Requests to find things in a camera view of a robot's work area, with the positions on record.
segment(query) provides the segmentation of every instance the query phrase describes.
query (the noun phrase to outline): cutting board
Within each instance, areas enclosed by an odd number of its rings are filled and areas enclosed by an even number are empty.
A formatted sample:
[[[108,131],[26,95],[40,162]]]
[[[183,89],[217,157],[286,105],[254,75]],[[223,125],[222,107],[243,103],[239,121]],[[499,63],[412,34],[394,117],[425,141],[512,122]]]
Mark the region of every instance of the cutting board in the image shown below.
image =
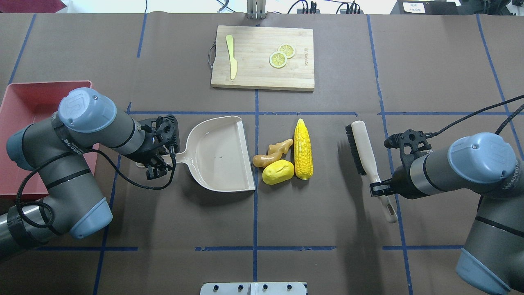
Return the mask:
[[[233,36],[234,56],[238,61],[238,71],[234,80],[231,80],[226,35]],[[269,56],[284,43],[293,45],[296,53],[288,59],[283,68],[277,69],[269,64]],[[218,26],[211,86],[313,91],[315,88],[313,30]]]

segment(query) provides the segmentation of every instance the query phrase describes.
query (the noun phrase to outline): brush handle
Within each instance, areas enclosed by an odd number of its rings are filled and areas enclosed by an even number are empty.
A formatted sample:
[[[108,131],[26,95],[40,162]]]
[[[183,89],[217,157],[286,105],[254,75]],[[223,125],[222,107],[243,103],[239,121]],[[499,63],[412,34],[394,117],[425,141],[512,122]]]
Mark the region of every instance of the brush handle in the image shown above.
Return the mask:
[[[367,134],[366,124],[363,121],[355,121],[351,123],[351,129],[353,130],[353,137],[355,138],[355,145],[357,146],[358,156],[362,162],[362,167],[369,176],[371,183],[380,182],[378,177],[377,162],[375,161],[375,155],[371,148],[371,142]],[[388,196],[378,196],[380,203],[382,204],[382,212],[389,223],[397,222],[397,213],[391,205]]]
[[[367,135],[366,124],[363,121],[355,121],[351,123],[351,129],[353,130],[353,137],[355,138],[358,156],[362,162],[362,167],[369,176],[369,181],[371,181],[371,183],[380,182],[380,177],[378,177],[377,171],[377,162],[375,161],[375,155],[373,154],[371,142]]]

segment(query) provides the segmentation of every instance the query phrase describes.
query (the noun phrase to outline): blue tape line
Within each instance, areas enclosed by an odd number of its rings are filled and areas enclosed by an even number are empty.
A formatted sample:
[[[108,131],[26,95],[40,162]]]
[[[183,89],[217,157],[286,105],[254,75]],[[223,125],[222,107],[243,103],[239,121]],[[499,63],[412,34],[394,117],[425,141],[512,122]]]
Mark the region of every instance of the blue tape line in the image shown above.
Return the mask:
[[[44,246],[36,248],[35,251],[138,251],[138,247],[59,247]]]
[[[140,58],[140,53],[142,52],[142,43],[144,42],[144,32],[146,30],[146,20],[147,13],[144,12],[144,20],[142,21],[142,33],[140,33],[140,43],[138,44],[138,53],[136,54],[136,58]]]
[[[331,251],[336,246],[261,246],[259,251]]]
[[[130,111],[131,115],[255,115],[255,112],[211,112],[211,111]]]
[[[336,249],[336,246],[260,246],[256,248],[251,246],[195,247],[195,251],[331,251],[334,249]]]
[[[371,53],[372,53],[372,57],[373,57],[373,66],[375,68],[375,79],[376,79],[376,83],[377,83],[377,92],[378,92],[378,96],[380,98],[380,110],[381,110],[381,113],[382,113],[382,124],[383,124],[383,127],[384,127],[384,135],[385,135],[386,138],[388,138],[389,135],[388,135],[387,125],[386,125],[386,115],[385,115],[385,109],[384,109],[384,101],[383,101],[383,97],[382,97],[382,91],[380,89],[380,84],[378,82],[378,65],[377,65],[377,56],[376,56],[376,53],[375,53],[375,44],[373,42],[373,31],[372,31],[372,28],[371,28],[371,18],[369,17],[369,15],[366,15],[366,17],[367,17],[367,27],[368,27],[368,31],[369,31],[369,42],[371,44]],[[394,172],[393,159],[391,157],[391,150],[390,149],[388,149],[388,157],[389,157],[389,167],[391,169],[391,174],[393,174],[393,172]],[[399,203],[398,195],[395,195],[395,201],[397,202],[398,227],[399,227],[399,230],[400,230],[400,240],[402,241],[402,253],[403,253],[403,256],[404,256],[404,268],[406,270],[406,280],[407,280],[407,283],[408,283],[408,291],[409,291],[410,295],[413,295],[413,286],[412,286],[412,283],[411,283],[411,272],[409,270],[408,251],[406,249],[406,238],[404,236],[404,226],[403,226],[403,223],[402,223],[402,213],[401,213],[401,210],[400,210],[400,203]]]
[[[356,112],[220,112],[220,111],[129,111],[132,115],[354,115]]]
[[[118,159],[116,161],[116,167],[120,169],[120,161],[122,160],[122,156],[119,154]],[[109,200],[109,208],[113,209],[113,201],[115,199],[115,193],[116,193],[116,180],[118,179],[118,173],[115,171],[115,176],[113,177],[113,188],[111,189],[111,198]]]
[[[138,251],[138,247],[105,247],[104,251]]]
[[[407,250],[460,250],[463,245],[427,245],[427,246],[406,246]],[[403,246],[383,246],[382,250],[403,250]]]
[[[504,92],[502,91],[502,87],[500,86],[500,81],[498,80],[497,71],[495,70],[495,66],[493,65],[491,55],[489,54],[488,44],[486,43],[486,38],[484,37],[484,31],[482,30],[481,16],[479,14],[477,14],[477,25],[478,25],[478,30],[481,33],[482,44],[484,44],[484,49],[486,50],[486,55],[488,57],[489,66],[492,69],[493,77],[495,78],[495,83],[497,84],[498,93],[500,94],[500,98],[502,99],[502,101],[506,101],[506,99],[504,98]],[[506,110],[506,115],[509,117],[511,113],[509,112],[507,104],[504,105],[504,109]],[[511,126],[511,131],[513,133],[513,136],[515,137],[515,141],[517,142],[517,148],[519,150],[520,158],[524,160],[524,152],[522,151],[519,136],[517,135],[517,131],[515,130],[515,125],[513,124],[513,121],[510,121],[509,125]]]
[[[116,167],[117,168],[120,168],[120,161],[122,159],[122,156],[121,155],[118,155],[118,161],[116,162]],[[113,200],[115,198],[115,192],[116,192],[116,180],[118,178],[118,173],[115,171],[115,176],[113,177],[113,187],[111,189],[111,198],[110,198],[110,201],[109,201],[109,208],[113,208]],[[96,277],[95,277],[95,287],[93,289],[93,295],[96,295],[97,292],[98,292],[98,285],[99,285],[99,282],[100,282],[100,274],[102,272],[102,264],[104,263],[104,252],[105,252],[105,245],[106,245],[106,242],[107,242],[107,235],[108,235],[108,232],[109,232],[109,225],[107,225],[105,228],[104,228],[104,237],[102,238],[102,247],[101,247],[101,250],[100,250],[100,257],[99,257],[99,265],[96,269]]]
[[[356,112],[259,112],[261,115],[354,115]]]
[[[102,272],[102,264],[104,263],[104,251],[100,251],[99,264],[96,268],[95,286],[93,287],[93,295],[98,293],[98,286],[100,283],[100,273]]]
[[[378,115],[469,115],[472,112],[380,112]],[[507,115],[507,112],[482,112],[477,115]]]
[[[29,28],[27,29],[26,38],[24,39],[24,43],[22,43],[22,47],[20,48],[20,53],[18,53],[18,58],[16,59],[15,67],[13,68],[13,72],[11,73],[11,77],[9,78],[8,84],[13,83],[13,79],[15,78],[15,74],[16,74],[16,69],[18,68],[18,64],[20,63],[20,59],[22,58],[22,54],[24,53],[24,49],[26,48],[27,40],[29,39],[29,34],[31,34],[32,26],[35,23],[35,19],[36,19],[36,13],[33,14],[31,23],[29,24]]]
[[[253,251],[251,246],[195,247],[195,251]]]
[[[502,97],[502,101],[505,101],[504,93],[502,93],[502,87],[500,86],[500,82],[498,81],[498,77],[497,77],[497,72],[495,71],[495,66],[493,65],[491,55],[489,54],[488,45],[486,43],[486,38],[484,37],[484,31],[482,30],[480,14],[477,14],[477,25],[478,25],[478,30],[481,33],[482,44],[484,44],[484,49],[486,50],[486,55],[488,57],[489,66],[491,67],[493,76],[495,77],[495,83],[497,83],[498,93],[500,94],[500,97]]]
[[[255,155],[258,155],[259,113],[258,89],[255,90]],[[253,282],[258,280],[258,169],[254,167],[255,196],[253,199]]]

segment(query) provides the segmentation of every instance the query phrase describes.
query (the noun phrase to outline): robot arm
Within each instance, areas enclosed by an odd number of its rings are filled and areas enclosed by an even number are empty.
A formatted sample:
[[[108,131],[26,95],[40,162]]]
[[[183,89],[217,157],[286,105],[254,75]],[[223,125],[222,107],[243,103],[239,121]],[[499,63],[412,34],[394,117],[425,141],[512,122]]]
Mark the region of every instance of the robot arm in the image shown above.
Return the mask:
[[[391,179],[371,184],[373,195],[414,199],[467,188],[483,196],[456,271],[489,294],[524,292],[524,177],[511,146],[479,133],[432,152],[426,134],[408,130],[384,145],[400,150]],[[409,154],[404,147],[411,148]]]
[[[84,238],[111,222],[106,198],[82,156],[97,142],[142,163],[148,179],[158,178],[174,169],[161,156],[169,153],[174,158],[179,151],[178,123],[173,116],[137,122],[109,98],[78,88],[62,99],[52,117],[11,136],[7,152],[23,169],[34,170],[62,157],[39,171],[49,196],[37,202],[52,212],[29,203],[0,216],[0,260],[66,232]]]

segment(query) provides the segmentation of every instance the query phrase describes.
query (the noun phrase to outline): dustpan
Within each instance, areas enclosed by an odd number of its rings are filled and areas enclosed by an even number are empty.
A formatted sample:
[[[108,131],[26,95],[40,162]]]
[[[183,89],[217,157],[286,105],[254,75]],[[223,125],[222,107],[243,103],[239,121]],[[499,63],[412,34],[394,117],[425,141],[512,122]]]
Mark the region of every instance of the dustpan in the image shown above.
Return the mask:
[[[163,158],[171,164],[168,155]],[[219,117],[199,123],[189,132],[186,148],[176,155],[176,161],[186,164],[196,182],[212,191],[255,190],[240,117]]]

